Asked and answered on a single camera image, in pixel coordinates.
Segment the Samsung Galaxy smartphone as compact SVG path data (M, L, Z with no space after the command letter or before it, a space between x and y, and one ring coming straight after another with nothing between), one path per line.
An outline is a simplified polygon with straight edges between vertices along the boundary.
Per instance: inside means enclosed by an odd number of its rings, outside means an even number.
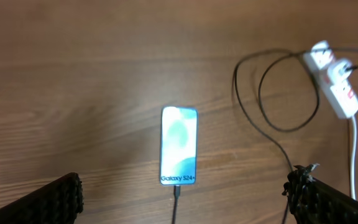
M166 106L162 109L160 174L162 185L192 185L196 182L198 111Z

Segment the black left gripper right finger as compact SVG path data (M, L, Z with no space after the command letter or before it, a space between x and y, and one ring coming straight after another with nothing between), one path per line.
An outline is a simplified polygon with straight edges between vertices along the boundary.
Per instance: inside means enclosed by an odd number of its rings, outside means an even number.
M358 223L358 201L314 178L316 164L297 165L287 175L282 195L287 198L285 214L297 224Z

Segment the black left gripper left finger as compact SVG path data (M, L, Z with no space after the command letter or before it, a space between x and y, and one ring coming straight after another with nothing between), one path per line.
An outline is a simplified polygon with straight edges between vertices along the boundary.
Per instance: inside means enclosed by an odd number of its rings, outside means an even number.
M83 209L82 181L71 172L0 208L0 223L72 224Z

